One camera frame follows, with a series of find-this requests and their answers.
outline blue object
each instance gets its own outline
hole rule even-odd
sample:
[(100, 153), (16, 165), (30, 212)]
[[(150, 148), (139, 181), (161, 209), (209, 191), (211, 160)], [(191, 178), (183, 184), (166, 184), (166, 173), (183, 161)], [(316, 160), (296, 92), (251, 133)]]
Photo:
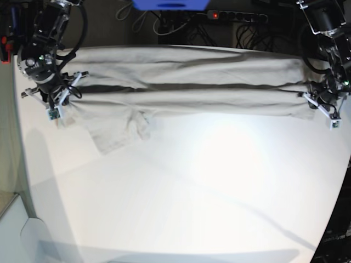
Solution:
[(204, 10), (210, 0), (133, 0), (139, 10)]

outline white table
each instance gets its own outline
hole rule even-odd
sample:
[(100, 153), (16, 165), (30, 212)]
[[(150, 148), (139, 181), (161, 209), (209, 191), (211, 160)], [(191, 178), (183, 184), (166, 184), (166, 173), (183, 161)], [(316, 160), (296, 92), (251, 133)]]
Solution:
[(33, 202), (65, 262), (311, 260), (351, 153), (345, 114), (333, 132), (319, 113), (159, 118), (150, 140), (101, 156), (21, 99), (34, 84), (15, 74)]

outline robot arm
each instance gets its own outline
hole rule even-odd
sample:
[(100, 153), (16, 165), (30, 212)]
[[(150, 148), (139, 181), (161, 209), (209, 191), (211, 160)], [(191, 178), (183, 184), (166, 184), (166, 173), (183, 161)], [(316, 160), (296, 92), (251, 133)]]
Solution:
[[(80, 9), (84, 27), (82, 35), (67, 56), (58, 56), (72, 6)], [(43, 12), (39, 12), (35, 21), (35, 30), (27, 43), (18, 50), (17, 65), (22, 74), (37, 84), (35, 89), (27, 89), (22, 97), (34, 96), (40, 92), (50, 119), (63, 116), (62, 105), (67, 104), (70, 94), (81, 97), (75, 87), (77, 80), (88, 73), (75, 73), (73, 76), (62, 74), (64, 66), (71, 61), (84, 41), (87, 32), (87, 14), (80, 0), (52, 0)]]
[[(348, 39), (351, 26), (346, 23), (336, 0), (300, 0), (297, 4), (312, 33), (319, 38), (319, 48), (326, 54), (330, 65), (328, 70), (317, 70), (306, 57), (303, 58), (314, 72), (325, 74), (321, 83), (312, 83), (310, 94), (304, 94), (304, 97), (311, 108), (320, 109), (331, 120), (331, 129), (337, 128), (341, 121), (337, 101), (342, 99), (343, 103), (351, 92), (351, 46)], [(331, 108), (334, 108), (333, 114), (328, 113)]]

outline power strip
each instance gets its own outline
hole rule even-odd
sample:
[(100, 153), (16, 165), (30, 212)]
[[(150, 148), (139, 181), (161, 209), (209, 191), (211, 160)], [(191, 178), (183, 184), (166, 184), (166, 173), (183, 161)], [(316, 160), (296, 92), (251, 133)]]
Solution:
[(268, 16), (255, 13), (243, 13), (233, 11), (207, 11), (207, 18), (210, 20), (221, 20), (230, 22), (252, 22), (252, 23), (268, 23)]

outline cloth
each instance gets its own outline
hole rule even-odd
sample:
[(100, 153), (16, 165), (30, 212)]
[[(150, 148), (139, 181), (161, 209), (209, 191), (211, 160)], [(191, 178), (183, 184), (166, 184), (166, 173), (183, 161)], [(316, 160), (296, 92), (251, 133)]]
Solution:
[(66, 69), (89, 71), (65, 125), (85, 126), (109, 153), (150, 136), (155, 116), (221, 112), (312, 118), (300, 92), (318, 81), (297, 57), (208, 47), (83, 49)]

